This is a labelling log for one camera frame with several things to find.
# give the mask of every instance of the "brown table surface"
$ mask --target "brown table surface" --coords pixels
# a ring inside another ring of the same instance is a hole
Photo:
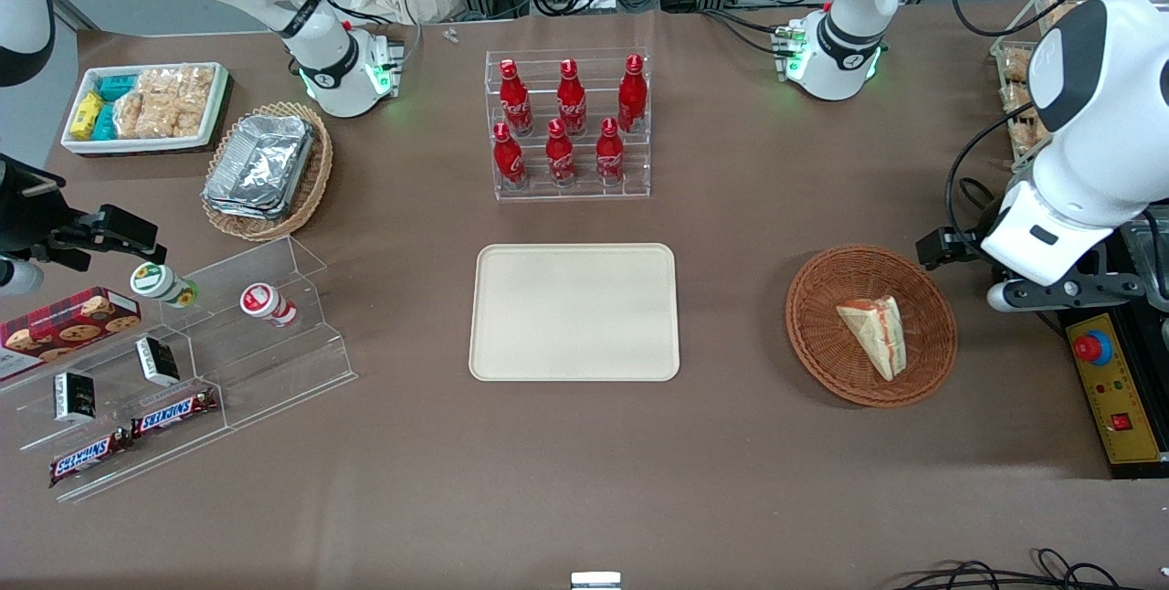
[[[989,25],[1017,7],[970,11]],[[1169,485],[1105,480],[1066,345],[1035,317],[991,312],[985,266],[934,273],[961,349],[915,407],[844,403],[788,343],[783,300],[802,262],[849,243],[913,257],[945,220],[954,154],[1002,112],[990,40],[949,8],[904,8],[879,74],[846,103],[780,85],[763,54],[698,15],[458,25],[458,44],[441,29],[427,29],[401,98],[326,119],[337,165],[298,235],[330,264],[324,306],[361,379],[79,506],[54,502],[44,460],[18,453],[5,428],[8,586],[563,588],[572,571],[615,569],[631,589],[865,589],[943,560],[1031,570],[1042,546],[1163,584]],[[497,203],[484,53],[625,44],[653,54],[653,197]],[[271,34],[81,36],[83,69],[179,61],[229,68],[228,120],[306,100]],[[998,189],[1009,158],[997,132],[969,174]],[[207,161],[58,148],[50,168],[72,206],[159,223],[170,264],[189,272],[247,248],[201,211]],[[677,377],[471,377],[479,250],[573,241],[672,248]],[[134,264],[53,266],[47,290],[4,312],[122,286]]]

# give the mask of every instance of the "red bottle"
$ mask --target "red bottle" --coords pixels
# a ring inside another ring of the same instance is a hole
[[[511,137],[506,123],[496,124],[496,168],[504,179],[504,189],[523,190],[527,186],[527,171],[524,169],[523,153],[519,144]]]
[[[625,58],[625,75],[617,88],[617,124],[622,132],[639,133],[645,129],[645,100],[649,86],[642,70],[645,58],[631,54]]]
[[[576,78],[576,61],[560,61],[560,86],[556,90],[560,103],[560,119],[565,132],[576,137],[584,132],[584,85]]]
[[[621,186],[625,179],[622,162],[625,159],[625,144],[617,136],[617,120],[606,117],[601,120],[601,137],[596,140],[596,174],[601,186]]]
[[[544,152],[548,154],[548,169],[552,171],[552,183],[567,189],[576,182],[576,166],[573,165],[573,140],[565,136],[565,124],[559,117],[548,123],[548,144]]]
[[[527,96],[527,86],[519,77],[516,62],[499,62],[499,75],[504,78],[499,86],[499,102],[504,106],[504,116],[516,136],[528,136],[532,132],[532,100]]]

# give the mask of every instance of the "teal package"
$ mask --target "teal package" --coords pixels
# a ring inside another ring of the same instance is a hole
[[[104,77],[97,82],[97,96],[102,100],[115,100],[122,95],[129,93],[130,90],[134,90],[136,82],[138,82],[138,77],[134,77],[133,74],[125,74],[122,77]]]
[[[113,104],[108,103],[102,106],[97,114],[97,123],[94,124],[94,134],[89,140],[117,140],[118,131],[113,127]]]

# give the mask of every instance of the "foil container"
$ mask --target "foil container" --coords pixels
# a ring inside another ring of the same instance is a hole
[[[312,124],[300,117],[245,117],[207,179],[202,199],[227,215],[284,218],[307,165],[312,137]]]

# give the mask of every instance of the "brown wicker basket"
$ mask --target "brown wicker basket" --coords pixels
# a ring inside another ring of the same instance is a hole
[[[300,174],[300,186],[297,186],[296,199],[292,200],[292,210],[283,220],[241,218],[238,215],[226,215],[226,213],[213,210],[212,207],[203,203],[207,218],[212,221],[212,224],[219,231],[242,237],[245,241],[254,241],[254,243],[263,243],[263,241],[274,241],[277,237],[297,231],[297,229],[307,223],[310,216],[312,216],[312,211],[317,210],[320,199],[325,195],[325,183],[328,182],[328,173],[333,169],[333,143],[328,139],[328,132],[325,131],[325,123],[321,123],[320,116],[313,112],[312,109],[302,106],[299,103],[284,103],[282,100],[281,103],[268,104],[268,106],[260,106],[255,111],[249,112],[249,114],[275,114],[278,117],[296,114],[309,120],[314,129],[312,148],[309,150],[311,155],[309,157],[307,165],[305,165],[304,174]],[[236,120],[236,124],[231,124],[230,131],[223,136],[220,145],[216,146],[215,157],[212,158],[210,168],[207,169],[208,178],[214,173],[215,166],[223,155],[227,140],[230,140],[231,133],[235,132],[240,123],[243,123],[243,117]]]
[[[892,382],[836,313],[845,299],[893,296],[905,328],[906,368]],[[788,336],[812,376],[842,398],[901,408],[938,391],[957,354],[954,313],[935,283],[888,249],[843,245],[811,257],[788,290]]]

